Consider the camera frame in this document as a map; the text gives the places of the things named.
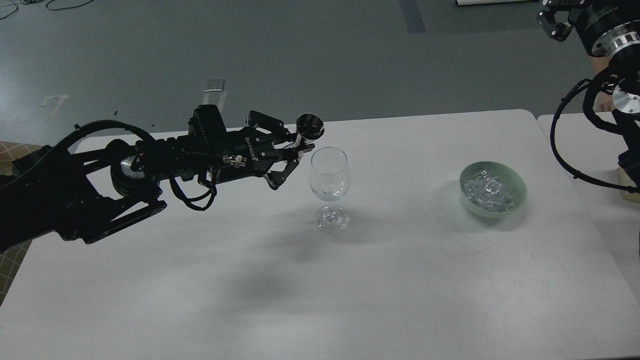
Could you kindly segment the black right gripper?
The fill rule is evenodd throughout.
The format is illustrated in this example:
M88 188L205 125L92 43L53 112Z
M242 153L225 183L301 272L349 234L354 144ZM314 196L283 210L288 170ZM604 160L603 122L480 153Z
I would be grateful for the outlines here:
M566 13L558 21L556 14ZM638 0L542 0L536 16L550 39L562 43L576 30L590 57L616 57L638 51L640 3Z

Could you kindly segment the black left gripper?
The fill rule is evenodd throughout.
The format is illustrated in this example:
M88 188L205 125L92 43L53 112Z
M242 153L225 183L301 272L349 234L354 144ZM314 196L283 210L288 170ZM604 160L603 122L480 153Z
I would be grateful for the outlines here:
M298 135L278 118L250 111L246 125L228 130L216 105L199 105L189 119L187 153L203 163L214 183L228 183L249 177L263 177L276 191L299 166L315 144L299 144ZM278 145L275 160L269 152ZM281 170L273 166L284 164Z

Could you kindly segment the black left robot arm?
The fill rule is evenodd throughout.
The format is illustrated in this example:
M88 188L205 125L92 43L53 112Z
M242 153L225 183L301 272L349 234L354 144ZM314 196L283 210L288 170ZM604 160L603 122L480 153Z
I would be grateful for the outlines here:
M96 243L162 212L164 181L194 211L207 210L222 183L258 177L276 191L325 132L311 113L290 131L257 111L228 130L214 104L199 105L188 125L185 135L156 139L121 121L92 121L13 160L1 176L1 251L50 233Z

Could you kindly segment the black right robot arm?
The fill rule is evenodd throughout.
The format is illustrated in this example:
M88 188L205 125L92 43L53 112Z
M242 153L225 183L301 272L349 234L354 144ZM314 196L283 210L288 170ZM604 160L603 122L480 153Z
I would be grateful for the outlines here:
M583 79L562 98L550 128L551 152L574 179L639 193L639 2L637 0L546 0L536 16L547 36L558 42L576 31L590 57L608 58L608 64L592 79ZM583 116L604 132L622 137L626 150L618 155L619 169L627 184L591 177L569 165L556 146L556 126L567 105L583 94Z

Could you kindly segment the person's bare forearm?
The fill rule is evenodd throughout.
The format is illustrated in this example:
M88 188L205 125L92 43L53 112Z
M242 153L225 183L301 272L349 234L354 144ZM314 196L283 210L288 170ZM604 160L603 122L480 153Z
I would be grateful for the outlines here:
M604 57L589 56L588 59L589 59L590 68L592 69L594 75L598 75L599 73L601 73L601 71L606 69L610 64L610 58L608 56L604 56Z

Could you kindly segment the person's hand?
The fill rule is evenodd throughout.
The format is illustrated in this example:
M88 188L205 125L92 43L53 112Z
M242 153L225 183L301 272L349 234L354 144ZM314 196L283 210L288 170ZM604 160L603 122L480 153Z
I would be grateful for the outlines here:
M593 109L597 113L612 112L613 110L617 109L613 101L612 94L603 91L599 92L596 97Z

